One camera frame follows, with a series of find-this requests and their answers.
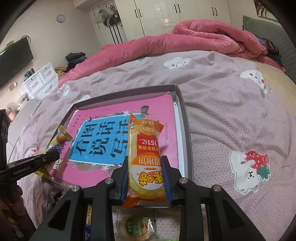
blanket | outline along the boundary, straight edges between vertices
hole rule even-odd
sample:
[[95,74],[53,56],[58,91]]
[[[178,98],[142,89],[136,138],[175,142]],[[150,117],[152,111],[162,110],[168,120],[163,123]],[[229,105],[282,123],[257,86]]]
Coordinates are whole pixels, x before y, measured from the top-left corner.
[[[267,241],[278,241],[296,213],[296,119],[266,81],[256,63],[214,51],[167,53],[124,63],[67,82],[63,94],[56,89],[47,95],[10,159],[24,158],[36,146],[36,154],[42,153],[72,103],[85,95],[178,84],[188,115],[193,181],[221,185]],[[35,174],[18,184],[38,226],[46,216],[46,194],[55,190]],[[180,216],[180,209],[155,210],[161,239],[178,237]]]
[[69,80],[77,80],[97,71],[146,56],[189,50],[216,51],[232,57],[257,59],[285,72],[283,66],[266,56],[268,50],[255,35],[231,24],[217,20],[188,20],[178,23],[171,34],[146,36],[122,44],[107,44],[67,73],[59,87]]

round snack package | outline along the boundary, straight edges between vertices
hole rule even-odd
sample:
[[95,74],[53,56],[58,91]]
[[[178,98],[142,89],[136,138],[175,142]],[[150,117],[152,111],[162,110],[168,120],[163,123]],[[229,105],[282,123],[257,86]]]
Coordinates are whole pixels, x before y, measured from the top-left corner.
[[115,241],[146,241],[156,236],[153,219],[143,216],[125,216],[118,221]]
[[165,200],[158,136],[163,125],[131,114],[128,124],[128,196],[124,207],[139,200]]

rice cracker package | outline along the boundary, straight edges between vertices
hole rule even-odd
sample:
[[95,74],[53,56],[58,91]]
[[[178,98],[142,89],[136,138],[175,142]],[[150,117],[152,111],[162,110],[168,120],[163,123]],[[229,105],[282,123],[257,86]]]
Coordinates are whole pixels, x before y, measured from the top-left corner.
[[165,200],[157,138],[163,125],[131,114],[128,124],[128,197],[124,207],[139,200]]
[[[50,144],[47,146],[44,153],[49,153],[52,150],[57,150],[61,154],[65,142],[71,141],[72,139],[73,137],[67,132],[67,130],[62,125],[60,125],[58,127],[56,136],[52,139]],[[40,177],[51,178],[49,171],[51,170],[53,165],[54,165],[53,163],[46,164],[43,167],[39,168],[35,172],[35,174],[37,174]]]

clothing pile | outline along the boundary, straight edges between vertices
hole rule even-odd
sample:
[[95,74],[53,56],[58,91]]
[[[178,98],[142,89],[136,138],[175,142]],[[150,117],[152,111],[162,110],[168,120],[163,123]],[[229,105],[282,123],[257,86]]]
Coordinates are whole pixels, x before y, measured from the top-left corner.
[[65,66],[59,66],[59,67],[56,67],[54,68],[55,72],[57,73],[57,78],[58,78],[58,81],[66,74],[66,70],[67,70],[67,67]]
[[273,44],[272,41],[266,38],[256,36],[259,42],[266,47],[268,50],[267,56],[278,62],[281,66],[284,66],[283,60],[281,59],[281,54],[277,46]]
[[83,61],[85,61],[87,57],[85,53],[69,53],[66,56],[66,60],[68,61],[68,67],[66,69],[66,73],[69,72],[71,69],[75,68],[75,66]]

pink comforter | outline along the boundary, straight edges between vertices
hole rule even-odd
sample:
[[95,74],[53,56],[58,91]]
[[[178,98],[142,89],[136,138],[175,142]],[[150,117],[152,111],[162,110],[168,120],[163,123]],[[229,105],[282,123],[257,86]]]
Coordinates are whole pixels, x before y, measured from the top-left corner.
[[146,56],[190,50],[216,51],[231,57],[257,59],[285,72],[267,56],[267,49],[248,31],[216,20],[188,20],[178,23],[171,34],[146,36],[122,44],[107,44],[84,62],[77,64],[60,81],[77,80],[95,72]]

